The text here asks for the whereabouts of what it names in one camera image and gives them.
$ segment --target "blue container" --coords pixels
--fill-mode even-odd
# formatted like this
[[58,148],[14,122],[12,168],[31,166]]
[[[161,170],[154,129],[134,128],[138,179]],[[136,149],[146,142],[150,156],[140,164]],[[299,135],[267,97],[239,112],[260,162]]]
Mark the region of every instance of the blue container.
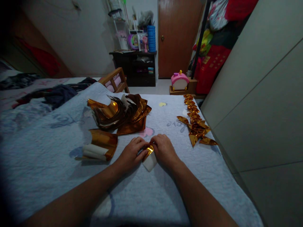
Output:
[[147,26],[148,48],[149,52],[156,52],[156,28],[155,26]]

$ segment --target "red cloth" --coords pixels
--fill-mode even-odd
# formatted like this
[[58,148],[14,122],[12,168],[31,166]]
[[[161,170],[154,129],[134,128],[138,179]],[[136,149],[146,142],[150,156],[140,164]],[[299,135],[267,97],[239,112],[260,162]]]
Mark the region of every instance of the red cloth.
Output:
[[195,79],[198,80],[196,93],[208,94],[218,70],[222,67],[231,50],[224,46],[212,45],[204,59],[199,58],[195,71]]
[[258,0],[228,0],[225,19],[228,21],[244,20],[252,13]]
[[19,41],[33,53],[37,61],[41,64],[41,66],[47,71],[50,76],[54,76],[60,71],[60,63],[57,62],[57,59],[53,55],[42,49],[30,46],[23,39],[19,39]]

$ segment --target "hand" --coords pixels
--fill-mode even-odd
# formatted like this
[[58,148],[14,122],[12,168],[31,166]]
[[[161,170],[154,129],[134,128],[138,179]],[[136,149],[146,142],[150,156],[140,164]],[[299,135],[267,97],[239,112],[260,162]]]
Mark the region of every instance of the hand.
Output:
[[154,136],[150,144],[154,146],[154,152],[158,162],[162,163],[166,168],[171,169],[181,161],[170,139],[165,134]]
[[113,163],[113,166],[122,175],[131,171],[142,161],[144,155],[147,154],[147,150],[144,150],[138,155],[139,150],[144,146],[149,146],[149,143],[141,137],[133,138],[124,148],[119,158]]

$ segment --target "rolled white paper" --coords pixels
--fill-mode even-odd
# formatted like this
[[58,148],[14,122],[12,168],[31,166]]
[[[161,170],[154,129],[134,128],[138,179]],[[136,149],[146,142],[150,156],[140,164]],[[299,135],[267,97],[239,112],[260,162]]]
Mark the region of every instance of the rolled white paper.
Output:
[[82,152],[84,156],[106,161],[105,154],[108,152],[108,149],[93,144],[88,144],[82,147]]

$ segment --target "clothes rack pole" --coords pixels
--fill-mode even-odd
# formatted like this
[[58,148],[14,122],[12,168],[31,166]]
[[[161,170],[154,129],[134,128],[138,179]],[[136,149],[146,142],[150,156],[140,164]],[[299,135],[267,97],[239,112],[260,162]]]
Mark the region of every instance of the clothes rack pole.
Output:
[[201,26],[200,37],[199,37],[199,42],[198,42],[198,45],[197,45],[195,60],[194,60],[194,63],[193,63],[193,68],[192,68],[191,79],[193,79],[193,76],[195,75],[196,66],[197,66],[197,62],[198,62],[198,57],[199,57],[199,53],[200,53],[200,47],[201,47],[201,43],[202,43],[202,38],[203,38],[203,34],[204,34],[206,22],[207,22],[207,17],[208,17],[208,12],[209,12],[210,5],[211,5],[211,0],[206,0],[205,11],[204,11],[203,21],[202,21],[202,26]]

